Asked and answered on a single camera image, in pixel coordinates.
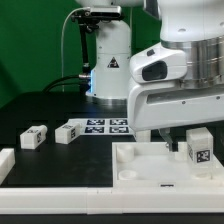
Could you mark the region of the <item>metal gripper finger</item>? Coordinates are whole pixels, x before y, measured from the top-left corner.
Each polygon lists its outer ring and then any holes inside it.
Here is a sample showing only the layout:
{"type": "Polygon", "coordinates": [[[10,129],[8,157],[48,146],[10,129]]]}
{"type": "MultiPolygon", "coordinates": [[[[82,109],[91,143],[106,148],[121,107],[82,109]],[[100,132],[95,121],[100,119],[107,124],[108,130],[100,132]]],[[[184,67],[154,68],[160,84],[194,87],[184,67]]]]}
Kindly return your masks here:
{"type": "Polygon", "coordinates": [[[178,143],[174,141],[170,135],[170,129],[169,128],[162,128],[159,130],[160,136],[163,138],[163,140],[166,142],[167,147],[170,152],[177,152],[178,151],[178,143]]]}

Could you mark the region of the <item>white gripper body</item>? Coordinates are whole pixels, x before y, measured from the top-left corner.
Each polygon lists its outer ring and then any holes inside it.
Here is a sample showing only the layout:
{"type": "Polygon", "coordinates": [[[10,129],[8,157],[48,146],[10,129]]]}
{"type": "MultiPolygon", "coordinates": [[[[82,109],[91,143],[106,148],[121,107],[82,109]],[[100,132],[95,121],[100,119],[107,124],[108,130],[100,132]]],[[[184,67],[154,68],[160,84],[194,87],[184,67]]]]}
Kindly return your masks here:
{"type": "Polygon", "coordinates": [[[224,120],[224,85],[178,90],[173,82],[130,81],[127,117],[135,131],[224,120]]]}

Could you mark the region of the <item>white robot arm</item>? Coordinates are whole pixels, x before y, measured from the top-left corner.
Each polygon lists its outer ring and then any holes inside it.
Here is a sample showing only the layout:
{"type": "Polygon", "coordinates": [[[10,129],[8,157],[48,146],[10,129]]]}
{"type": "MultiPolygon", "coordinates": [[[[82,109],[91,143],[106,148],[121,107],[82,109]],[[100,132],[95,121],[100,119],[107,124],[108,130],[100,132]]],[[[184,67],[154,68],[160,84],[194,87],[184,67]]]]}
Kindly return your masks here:
{"type": "Polygon", "coordinates": [[[127,116],[174,146],[173,127],[224,120],[224,0],[144,0],[160,42],[130,60],[127,116]]]}

